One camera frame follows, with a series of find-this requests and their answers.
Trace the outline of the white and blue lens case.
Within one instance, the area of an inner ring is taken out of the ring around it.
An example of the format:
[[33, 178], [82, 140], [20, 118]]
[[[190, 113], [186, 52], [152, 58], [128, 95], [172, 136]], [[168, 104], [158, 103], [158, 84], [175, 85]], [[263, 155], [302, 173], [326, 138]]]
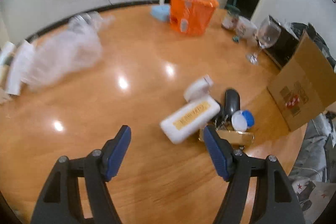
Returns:
[[254, 124], [254, 116], [249, 110], [238, 110], [231, 117], [231, 125], [237, 132], [246, 132]]

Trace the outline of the key bunch with black fob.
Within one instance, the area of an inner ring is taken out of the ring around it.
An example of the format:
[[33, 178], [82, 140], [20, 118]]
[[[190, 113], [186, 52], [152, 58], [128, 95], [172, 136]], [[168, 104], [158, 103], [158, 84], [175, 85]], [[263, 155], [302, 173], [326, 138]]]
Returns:
[[220, 105], [220, 111], [211, 119], [211, 122], [216, 130], [221, 130], [231, 123], [232, 110], [229, 102], [223, 104], [218, 102], [218, 104]]

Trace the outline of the black glasses case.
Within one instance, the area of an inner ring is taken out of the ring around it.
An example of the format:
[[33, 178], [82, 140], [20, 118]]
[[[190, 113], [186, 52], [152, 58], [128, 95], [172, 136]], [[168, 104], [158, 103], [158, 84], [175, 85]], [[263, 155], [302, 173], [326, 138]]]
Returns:
[[224, 110], [228, 118], [240, 110], [240, 95], [235, 89], [229, 88], [225, 91]]

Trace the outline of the white rectangular plastic case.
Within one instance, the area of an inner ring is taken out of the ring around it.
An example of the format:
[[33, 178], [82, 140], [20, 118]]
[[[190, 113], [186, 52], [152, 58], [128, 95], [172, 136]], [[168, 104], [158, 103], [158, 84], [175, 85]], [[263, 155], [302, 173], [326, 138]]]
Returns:
[[189, 102], [160, 123], [168, 139], [182, 143], [190, 135], [212, 120], [221, 110], [221, 106], [210, 95]]

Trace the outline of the grey star blanket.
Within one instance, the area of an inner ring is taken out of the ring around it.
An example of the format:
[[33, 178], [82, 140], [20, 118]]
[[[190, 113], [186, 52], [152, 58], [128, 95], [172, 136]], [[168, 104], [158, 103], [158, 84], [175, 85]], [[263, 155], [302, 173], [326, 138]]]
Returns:
[[335, 112], [308, 122], [289, 181], [306, 223], [313, 223], [335, 194]]

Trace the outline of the gold rectangular box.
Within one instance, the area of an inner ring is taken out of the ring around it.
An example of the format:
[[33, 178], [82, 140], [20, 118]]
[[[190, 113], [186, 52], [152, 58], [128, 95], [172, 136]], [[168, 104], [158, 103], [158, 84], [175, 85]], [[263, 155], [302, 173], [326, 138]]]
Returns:
[[232, 130], [216, 130], [221, 139], [226, 139], [234, 147], [248, 147], [255, 141], [253, 133]]

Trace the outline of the brown cardboard box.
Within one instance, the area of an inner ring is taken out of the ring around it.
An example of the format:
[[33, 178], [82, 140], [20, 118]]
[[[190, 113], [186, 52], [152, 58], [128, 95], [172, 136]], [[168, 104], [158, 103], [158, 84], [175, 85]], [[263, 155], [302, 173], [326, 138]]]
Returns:
[[268, 91], [292, 132], [335, 103], [335, 72], [307, 32]]

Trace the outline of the white tape dispenser roll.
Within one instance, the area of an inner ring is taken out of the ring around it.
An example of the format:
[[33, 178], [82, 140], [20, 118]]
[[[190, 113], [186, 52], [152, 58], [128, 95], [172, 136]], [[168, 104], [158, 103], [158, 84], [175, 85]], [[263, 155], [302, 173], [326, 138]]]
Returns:
[[183, 97], [187, 102], [199, 99], [206, 94], [209, 94], [210, 88], [214, 82], [209, 75], [204, 75], [200, 79], [193, 82], [184, 92]]

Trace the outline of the clear plastic bag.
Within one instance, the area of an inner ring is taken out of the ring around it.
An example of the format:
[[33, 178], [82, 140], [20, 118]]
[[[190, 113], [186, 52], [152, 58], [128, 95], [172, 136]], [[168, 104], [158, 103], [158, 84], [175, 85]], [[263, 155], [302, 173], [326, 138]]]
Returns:
[[103, 52], [98, 33], [114, 20], [114, 16], [102, 17], [98, 12], [72, 17], [65, 30], [37, 47], [23, 82], [37, 90], [54, 85], [69, 73], [94, 66]]

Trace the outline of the green binder clip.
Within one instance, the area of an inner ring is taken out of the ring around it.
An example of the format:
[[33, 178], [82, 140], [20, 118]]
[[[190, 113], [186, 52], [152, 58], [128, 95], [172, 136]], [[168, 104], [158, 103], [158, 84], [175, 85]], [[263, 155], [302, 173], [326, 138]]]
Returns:
[[238, 43], [239, 42], [239, 37], [238, 36], [233, 36], [232, 37], [232, 40], [235, 42], [235, 43]]

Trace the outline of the clear wine glass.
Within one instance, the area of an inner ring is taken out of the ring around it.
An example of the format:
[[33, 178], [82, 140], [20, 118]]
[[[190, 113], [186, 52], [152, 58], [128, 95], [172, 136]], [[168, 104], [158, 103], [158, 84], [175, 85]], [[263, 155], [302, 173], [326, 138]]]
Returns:
[[256, 35], [257, 50], [254, 53], [247, 54], [247, 60], [250, 63], [257, 65], [259, 54], [262, 50], [274, 46], [274, 44], [278, 41], [280, 34], [281, 28], [278, 24], [271, 20], [271, 16], [264, 19]]

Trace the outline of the white ceramic mug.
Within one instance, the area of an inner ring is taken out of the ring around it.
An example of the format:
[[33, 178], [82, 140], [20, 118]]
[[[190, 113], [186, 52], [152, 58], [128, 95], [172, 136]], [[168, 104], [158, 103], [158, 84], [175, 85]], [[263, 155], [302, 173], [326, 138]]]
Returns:
[[252, 39], [257, 33], [257, 26], [249, 19], [240, 16], [235, 27], [237, 41]]

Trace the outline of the glass jar green lid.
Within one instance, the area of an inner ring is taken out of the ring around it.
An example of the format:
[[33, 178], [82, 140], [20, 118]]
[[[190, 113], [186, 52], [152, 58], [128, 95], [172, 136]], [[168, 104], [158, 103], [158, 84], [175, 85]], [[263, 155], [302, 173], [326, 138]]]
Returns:
[[222, 27], [226, 30], [234, 30], [238, 24], [240, 9], [233, 5], [226, 6], [227, 13], [222, 20]]

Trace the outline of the green plastic stool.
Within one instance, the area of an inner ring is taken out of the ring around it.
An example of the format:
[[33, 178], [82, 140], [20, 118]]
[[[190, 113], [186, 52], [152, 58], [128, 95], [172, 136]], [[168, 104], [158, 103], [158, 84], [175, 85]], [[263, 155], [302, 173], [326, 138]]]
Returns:
[[235, 7], [237, 3], [237, 0], [228, 0], [227, 1], [227, 6], [233, 6]]

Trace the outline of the light blue square box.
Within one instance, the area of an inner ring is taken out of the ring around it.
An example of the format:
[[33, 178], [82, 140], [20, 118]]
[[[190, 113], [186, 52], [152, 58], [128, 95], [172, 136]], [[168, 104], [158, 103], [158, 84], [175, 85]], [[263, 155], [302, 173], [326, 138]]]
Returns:
[[162, 22], [169, 22], [170, 20], [170, 5], [153, 5], [150, 14], [152, 17]]

